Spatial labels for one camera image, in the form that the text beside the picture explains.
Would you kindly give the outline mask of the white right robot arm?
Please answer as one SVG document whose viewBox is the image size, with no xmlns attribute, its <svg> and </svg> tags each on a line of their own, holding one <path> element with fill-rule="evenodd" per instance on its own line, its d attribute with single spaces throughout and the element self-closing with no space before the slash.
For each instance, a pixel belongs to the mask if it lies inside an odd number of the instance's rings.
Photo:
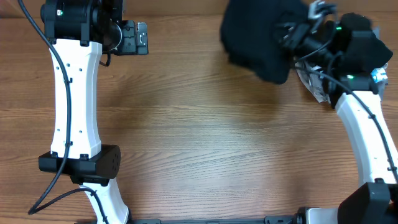
<svg viewBox="0 0 398 224">
<path fill-rule="evenodd" d="M 383 117 L 380 90 L 391 51 L 370 21 L 336 14 L 336 6 L 314 1 L 305 21 L 285 21 L 282 47 L 320 101 L 342 120 L 358 166 L 359 187 L 336 208 L 303 208 L 296 223 L 396 223 L 397 150 Z"/>
</svg>

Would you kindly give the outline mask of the black t-shirt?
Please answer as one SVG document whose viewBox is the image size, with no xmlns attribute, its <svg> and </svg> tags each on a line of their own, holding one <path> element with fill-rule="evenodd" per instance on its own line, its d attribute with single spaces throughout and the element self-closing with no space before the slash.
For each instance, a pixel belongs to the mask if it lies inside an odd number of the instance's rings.
<svg viewBox="0 0 398 224">
<path fill-rule="evenodd" d="M 278 25 L 297 25 L 307 16 L 300 0 L 230 0 L 220 28 L 229 61 L 266 82 L 285 83 L 292 57 L 280 46 L 287 30 Z"/>
</svg>

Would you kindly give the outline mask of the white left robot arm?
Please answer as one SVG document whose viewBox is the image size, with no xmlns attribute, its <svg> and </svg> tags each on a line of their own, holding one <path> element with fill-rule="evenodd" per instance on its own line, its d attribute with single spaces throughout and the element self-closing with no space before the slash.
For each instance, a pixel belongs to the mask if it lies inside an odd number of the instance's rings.
<svg viewBox="0 0 398 224">
<path fill-rule="evenodd" d="M 67 175 L 97 223 L 131 223 L 116 180 L 121 151 L 100 140 L 97 79 L 102 56 L 148 54 L 147 26 L 123 19 L 122 1 L 46 1 L 40 10 L 55 77 L 55 130 L 39 169 Z"/>
</svg>

